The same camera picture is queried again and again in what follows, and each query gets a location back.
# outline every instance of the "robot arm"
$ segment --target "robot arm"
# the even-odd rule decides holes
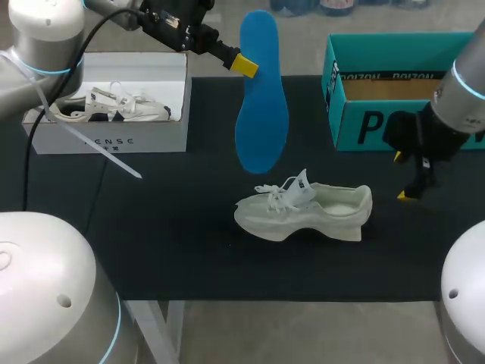
[[[141,27],[176,52],[211,53],[225,68],[254,77],[258,65],[244,58],[238,48],[223,44],[219,32],[202,23],[213,6],[214,0],[10,0],[14,44],[0,57],[0,120],[41,105],[25,73],[49,95],[58,78],[69,71],[83,43],[83,7],[102,16],[121,8],[141,10],[143,17],[126,13],[113,21],[125,30]],[[75,93],[82,79],[80,64],[61,97]]]
[[[457,57],[427,106],[390,118],[383,139],[397,162],[414,157],[416,176],[399,195],[420,199],[435,184],[433,163],[449,161],[471,134],[485,130],[485,20]]]

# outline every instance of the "black table mat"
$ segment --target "black table mat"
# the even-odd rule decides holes
[[[27,134],[22,116],[0,121],[0,212],[22,208]],[[30,160],[29,211],[54,215],[82,233],[89,224],[105,161],[100,155],[37,155]]]
[[[234,145],[243,101],[240,78],[194,79],[187,153],[122,155],[136,180],[108,164],[88,240],[125,300],[438,300],[454,241],[485,218],[482,152],[463,152],[438,175],[443,186],[420,203],[397,194],[412,165],[390,152],[336,152],[320,77],[284,77],[290,127],[266,175],[244,172]],[[233,221],[234,203],[259,184],[281,185],[308,169],[310,182],[374,195],[360,243],[300,231],[260,240]]]

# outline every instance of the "teal shoe box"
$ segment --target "teal shoe box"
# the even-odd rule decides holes
[[[421,110],[472,35],[330,35],[322,90],[336,149],[391,150],[382,141],[389,116]],[[463,148],[485,149],[484,135],[472,136]]]

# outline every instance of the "blue insole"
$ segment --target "blue insole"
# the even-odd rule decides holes
[[[268,172],[280,157],[288,134],[288,108],[281,84],[278,30],[266,11],[249,13],[241,24],[241,54],[258,72],[244,79],[244,102],[236,122],[236,151],[252,173]]]

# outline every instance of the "shoe box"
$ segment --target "shoe box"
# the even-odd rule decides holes
[[[182,53],[86,53],[83,84],[73,97],[85,96],[93,87],[109,91],[118,81],[129,93],[142,91],[171,110],[169,121],[89,121],[69,125],[110,153],[185,152],[189,126],[191,77]],[[27,133],[39,114],[23,118]],[[96,153],[74,135],[42,119],[33,140],[38,154]]]
[[[472,33],[331,34],[322,77],[327,117],[339,151],[391,150],[389,116],[424,108]],[[485,149],[483,134],[463,145]]]

